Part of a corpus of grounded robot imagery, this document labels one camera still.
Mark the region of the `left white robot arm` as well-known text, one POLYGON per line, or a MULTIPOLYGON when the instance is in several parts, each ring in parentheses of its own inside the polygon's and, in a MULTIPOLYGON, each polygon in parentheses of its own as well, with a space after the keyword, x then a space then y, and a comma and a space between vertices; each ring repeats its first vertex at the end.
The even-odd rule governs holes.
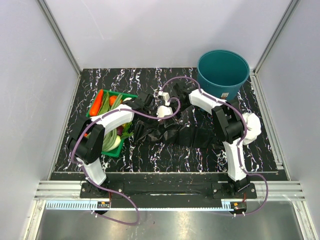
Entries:
POLYGON ((145 92, 129 97, 123 93, 112 95, 101 91, 90 107, 89 117, 83 116, 75 123, 67 143, 70 160, 84 170, 86 179, 92 183, 90 190, 96 197, 106 196, 109 190, 100 161, 102 152, 119 147, 126 131, 118 134, 118 129, 127 127, 135 115, 146 116, 152 101, 153 97, 145 92))

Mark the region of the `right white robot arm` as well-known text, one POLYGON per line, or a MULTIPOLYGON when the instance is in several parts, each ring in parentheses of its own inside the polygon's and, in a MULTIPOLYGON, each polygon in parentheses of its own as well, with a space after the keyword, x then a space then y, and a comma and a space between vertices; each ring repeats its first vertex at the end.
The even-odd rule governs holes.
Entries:
POLYGON ((228 183, 222 187, 222 192, 239 198, 250 185, 243 153, 243 140, 247 133, 243 116, 231 103, 202 89, 176 83, 173 90, 182 107, 196 106, 212 115, 213 131, 224 146, 228 164, 228 183))

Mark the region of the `black trash bag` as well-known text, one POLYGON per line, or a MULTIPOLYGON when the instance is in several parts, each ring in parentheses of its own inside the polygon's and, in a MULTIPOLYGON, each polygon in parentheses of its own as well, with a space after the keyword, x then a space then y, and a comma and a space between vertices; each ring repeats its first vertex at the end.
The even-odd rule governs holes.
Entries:
POLYGON ((133 142, 164 143, 195 149, 223 150, 222 141, 212 128, 196 125, 185 126, 178 123, 174 116, 156 120, 138 114, 133 119, 133 142))

